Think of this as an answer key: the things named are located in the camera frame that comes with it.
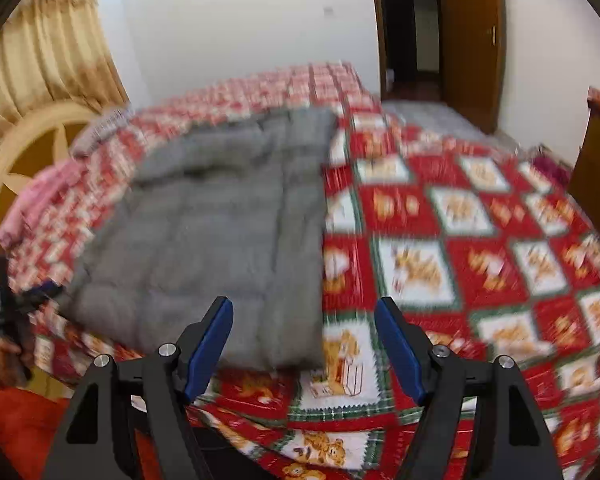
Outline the grey puffer jacket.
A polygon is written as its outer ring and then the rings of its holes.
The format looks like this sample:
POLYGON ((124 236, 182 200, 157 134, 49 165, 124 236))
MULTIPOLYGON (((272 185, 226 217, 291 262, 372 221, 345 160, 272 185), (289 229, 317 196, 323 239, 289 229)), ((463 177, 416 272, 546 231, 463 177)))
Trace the grey puffer jacket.
POLYGON ((76 260, 59 312, 148 353, 222 296, 234 307, 223 366, 321 367, 323 172, 336 125, 327 108, 278 108, 155 148, 76 260))

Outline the clothes pile on floor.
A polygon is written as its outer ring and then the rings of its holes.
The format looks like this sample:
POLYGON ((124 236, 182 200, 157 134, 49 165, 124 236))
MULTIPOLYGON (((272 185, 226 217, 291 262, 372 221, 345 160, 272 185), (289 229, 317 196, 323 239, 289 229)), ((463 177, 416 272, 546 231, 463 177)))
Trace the clothes pile on floor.
POLYGON ((539 172, 561 188, 568 188, 573 168, 544 144, 530 148, 528 159, 539 172))

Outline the orange jacket sleeve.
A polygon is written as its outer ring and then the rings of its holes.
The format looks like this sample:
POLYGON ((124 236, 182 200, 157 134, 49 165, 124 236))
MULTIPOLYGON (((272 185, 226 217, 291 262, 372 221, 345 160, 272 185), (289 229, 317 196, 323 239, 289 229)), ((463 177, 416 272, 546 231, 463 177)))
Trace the orange jacket sleeve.
POLYGON ((39 479, 68 406, 0 379, 0 479, 39 479))

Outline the red patchwork bedspread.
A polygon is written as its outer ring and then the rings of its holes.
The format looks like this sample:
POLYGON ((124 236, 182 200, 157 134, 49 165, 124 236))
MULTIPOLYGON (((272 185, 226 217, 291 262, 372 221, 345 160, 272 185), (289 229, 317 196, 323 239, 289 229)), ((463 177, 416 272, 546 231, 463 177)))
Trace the red patchwork bedspread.
POLYGON ((143 110, 85 162, 12 252, 19 288, 71 278, 137 164, 193 122, 279 106, 337 115, 324 247, 322 370, 224 370, 193 422, 285 479, 385 479, 420 411, 401 390, 372 320, 390 296, 434 344, 522 369, 562 473, 600 456, 600 236, 530 162, 386 112, 347 64, 230 79, 143 110))

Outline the cream wooden headboard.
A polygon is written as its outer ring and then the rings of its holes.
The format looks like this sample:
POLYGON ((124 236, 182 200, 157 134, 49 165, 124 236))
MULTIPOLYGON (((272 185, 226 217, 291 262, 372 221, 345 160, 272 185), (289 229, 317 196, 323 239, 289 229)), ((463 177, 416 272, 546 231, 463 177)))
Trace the cream wooden headboard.
POLYGON ((68 158, 73 141, 96 118, 98 113, 77 102, 53 102, 28 113, 5 134, 0 141, 0 223, 33 177, 68 158))

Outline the striped pillow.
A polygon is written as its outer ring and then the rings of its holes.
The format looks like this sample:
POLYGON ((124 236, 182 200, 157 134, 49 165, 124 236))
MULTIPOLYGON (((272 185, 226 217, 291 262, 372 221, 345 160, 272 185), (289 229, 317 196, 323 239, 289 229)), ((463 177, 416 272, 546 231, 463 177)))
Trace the striped pillow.
POLYGON ((133 115, 134 110, 130 106, 110 108, 78 134, 69 148, 69 154, 73 158, 83 158, 93 153, 100 144, 125 126, 133 115))

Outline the beige patterned curtain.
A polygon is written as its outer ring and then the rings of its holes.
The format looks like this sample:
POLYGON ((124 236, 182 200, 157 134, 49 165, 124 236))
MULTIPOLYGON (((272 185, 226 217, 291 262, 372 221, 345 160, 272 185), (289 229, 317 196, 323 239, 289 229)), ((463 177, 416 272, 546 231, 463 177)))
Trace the beige patterned curtain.
POLYGON ((97 0, 21 0, 0 30, 0 139, 32 110, 73 101, 96 112, 129 101, 97 0))

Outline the brown wooden door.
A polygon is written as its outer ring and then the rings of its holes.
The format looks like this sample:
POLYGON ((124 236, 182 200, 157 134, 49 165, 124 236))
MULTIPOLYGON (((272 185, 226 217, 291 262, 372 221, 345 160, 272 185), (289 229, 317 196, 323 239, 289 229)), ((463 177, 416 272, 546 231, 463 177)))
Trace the brown wooden door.
POLYGON ((505 67, 505 1, 439 0, 439 18, 442 99, 492 134, 505 67))

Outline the dark door frame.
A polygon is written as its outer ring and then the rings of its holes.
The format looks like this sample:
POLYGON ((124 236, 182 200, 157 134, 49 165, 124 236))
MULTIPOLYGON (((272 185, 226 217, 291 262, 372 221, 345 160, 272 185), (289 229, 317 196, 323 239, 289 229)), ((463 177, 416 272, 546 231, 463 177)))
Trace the dark door frame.
POLYGON ((374 0, 380 96, 441 100, 439 0, 374 0))

